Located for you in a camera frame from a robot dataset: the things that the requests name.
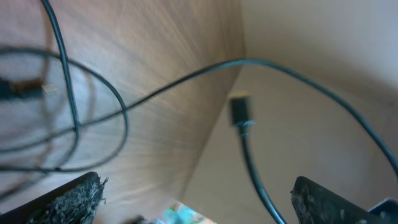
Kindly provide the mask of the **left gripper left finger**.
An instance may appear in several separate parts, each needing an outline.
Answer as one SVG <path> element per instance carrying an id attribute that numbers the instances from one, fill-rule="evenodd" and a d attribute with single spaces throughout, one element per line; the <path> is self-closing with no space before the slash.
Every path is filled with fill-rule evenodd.
<path id="1" fill-rule="evenodd" d="M 1 223 L 93 223 L 107 180 L 88 172 L 1 215 Z"/>

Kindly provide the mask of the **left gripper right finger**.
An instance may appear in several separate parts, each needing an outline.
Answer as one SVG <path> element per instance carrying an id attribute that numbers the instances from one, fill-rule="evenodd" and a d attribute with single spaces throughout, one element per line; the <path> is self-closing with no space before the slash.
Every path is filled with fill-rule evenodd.
<path id="1" fill-rule="evenodd" d="M 291 201 L 300 224 L 397 223 L 397 200 L 387 198 L 369 211 L 300 176 L 291 191 Z"/>

